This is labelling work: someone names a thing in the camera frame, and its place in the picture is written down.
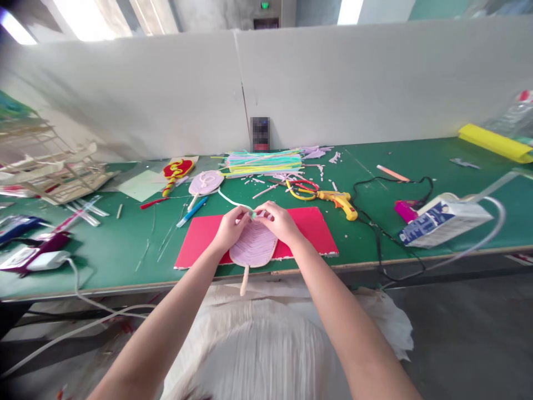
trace yellow glue gun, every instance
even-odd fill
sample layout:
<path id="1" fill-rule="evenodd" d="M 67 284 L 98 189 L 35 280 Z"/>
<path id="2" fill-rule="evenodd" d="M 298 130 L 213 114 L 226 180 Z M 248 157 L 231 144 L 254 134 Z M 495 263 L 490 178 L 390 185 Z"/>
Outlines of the yellow glue gun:
<path id="1" fill-rule="evenodd" d="M 346 213 L 346 219 L 355 221 L 357 219 L 357 211 L 350 204 L 350 193 L 336 192 L 336 191 L 318 191 L 316 196 L 322 200 L 329 200 L 335 203 L 335 208 L 341 207 Z"/>

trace pink lollipop craft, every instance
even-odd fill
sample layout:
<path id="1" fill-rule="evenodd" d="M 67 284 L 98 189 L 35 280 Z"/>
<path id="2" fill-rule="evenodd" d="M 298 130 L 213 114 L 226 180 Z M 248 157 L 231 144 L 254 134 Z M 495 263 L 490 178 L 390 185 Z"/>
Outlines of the pink lollipop craft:
<path id="1" fill-rule="evenodd" d="M 259 221 L 251 220 L 240 234 L 239 240 L 229 250 L 229 257 L 238 266 L 244 267 L 240 295 L 246 294 L 250 268 L 267 265 L 278 244 L 278 238 Z"/>
<path id="2" fill-rule="evenodd" d="M 189 207 L 187 207 L 187 211 L 193 209 L 199 196 L 211 194 L 216 191 L 223 180 L 224 177 L 218 171 L 204 171 L 196 175 L 189 186 L 189 193 L 192 194 L 194 198 L 189 204 Z"/>

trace plastic bottle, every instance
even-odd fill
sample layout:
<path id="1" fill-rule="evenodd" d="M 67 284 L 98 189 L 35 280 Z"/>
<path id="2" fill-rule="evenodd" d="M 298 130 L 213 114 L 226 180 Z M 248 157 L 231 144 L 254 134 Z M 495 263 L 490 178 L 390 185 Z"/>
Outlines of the plastic bottle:
<path id="1" fill-rule="evenodd" d="M 533 90 L 521 92 L 504 114 L 482 127 L 520 141 L 533 137 Z"/>

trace red and yellow craft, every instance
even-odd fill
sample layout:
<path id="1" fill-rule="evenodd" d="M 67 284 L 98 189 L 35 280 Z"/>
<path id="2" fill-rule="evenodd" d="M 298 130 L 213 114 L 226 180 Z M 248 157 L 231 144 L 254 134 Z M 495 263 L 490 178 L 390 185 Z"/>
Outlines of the red and yellow craft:
<path id="1" fill-rule="evenodd" d="M 190 172 L 191 169 L 193 169 L 193 167 L 194 162 L 189 159 L 179 159 L 168 164 L 163 170 L 165 178 L 168 179 L 168 185 L 163 191 L 163 197 L 168 197 L 168 195 L 172 191 L 172 188 L 174 187 L 176 179 L 183 178 Z"/>

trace green workbench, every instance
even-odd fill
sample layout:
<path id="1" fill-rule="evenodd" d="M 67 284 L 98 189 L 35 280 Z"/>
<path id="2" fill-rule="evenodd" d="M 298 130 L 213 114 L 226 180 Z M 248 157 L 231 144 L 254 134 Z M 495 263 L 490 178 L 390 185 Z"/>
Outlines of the green workbench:
<path id="1" fill-rule="evenodd" d="M 335 153 L 342 155 L 337 164 L 328 162 Z M 462 158 L 476 164 L 481 169 L 458 166 L 449 160 Z M 322 159 L 310 159 L 309 164 L 324 164 L 324 181 L 316 167 L 305 168 L 305 178 L 312 178 L 324 190 L 333 190 L 330 179 L 340 191 L 351 194 L 354 182 L 364 181 L 373 176 L 386 175 L 376 168 L 386 166 L 412 180 L 429 176 L 434 180 L 434 195 L 452 192 L 462 197 L 478 193 L 517 164 L 473 144 L 457 138 L 431 139 L 410 142 L 388 142 L 336 146 Z M 111 164 L 109 169 L 125 171 L 131 163 Z M 324 215 L 333 238 L 339 248 L 339 256 L 326 258 L 326 262 L 338 269 L 357 269 L 377 264 L 375 236 L 370 228 L 360 222 L 345 219 L 341 209 L 335 209 L 332 202 L 316 199 L 312 202 L 297 200 L 284 189 L 278 187 L 266 192 L 257 199 L 256 193 L 266 189 L 262 183 L 244 184 L 241 179 L 226 179 L 222 191 L 236 202 L 256 207 L 267 200 L 276 201 L 285 208 L 318 206 Z M 404 221 L 394 211 L 394 201 L 398 199 L 420 199 L 428 191 L 428 184 L 372 183 L 360 185 L 355 203 L 365 210 L 386 231 L 393 235 L 405 226 Z M 86 294 L 124 293 L 165 288 L 178 281 L 185 271 L 173 269 L 190 221 L 172 235 L 171 241 L 161 256 L 158 252 L 161 242 L 169 229 L 177 223 L 187 198 L 171 198 L 152 208 L 140 210 L 139 203 L 120 192 L 103 192 L 97 206 L 111 214 L 109 217 L 96 217 L 99 227 L 92 227 L 80 220 L 72 229 L 73 240 L 66 250 L 75 255 L 81 272 L 82 292 Z M 176 188 L 172 197 L 188 195 L 188 185 Z M 507 208 L 508 216 L 500 234 L 483 251 L 510 253 L 533 248 L 533 182 L 519 177 L 510 182 L 493 196 Z M 17 204 L 0 211 L 0 218 L 9 214 L 38 216 L 51 224 L 58 224 L 71 212 L 62 207 L 54 207 L 40 199 L 16 199 L 3 197 L 1 201 L 16 201 Z M 123 204 L 120 219 L 117 210 Z M 495 207 L 483 202 L 486 209 L 496 215 Z M 218 194 L 212 194 L 206 205 L 195 215 L 197 217 L 223 214 L 233 206 Z M 419 257 L 442 258 L 462 251 L 487 235 L 495 222 L 489 222 L 433 249 L 413 249 Z M 36 233 L 47 232 L 43 228 Z M 150 243 L 145 257 L 141 260 Z M 382 240 L 383 257 L 386 261 L 412 261 L 404 249 Z M 0 261 L 8 254 L 0 255 Z M 254 269 L 258 274 L 297 273 L 294 260 L 271 261 L 263 268 Z M 220 266 L 218 280 L 235 278 L 243 274 L 243 268 L 236 265 Z M 56 271 L 32 273 L 24 278 L 16 274 L 0 272 L 0 298 L 5 301 L 32 301 L 37 299 L 68 297 L 73 295 L 73 273 L 68 266 Z"/>

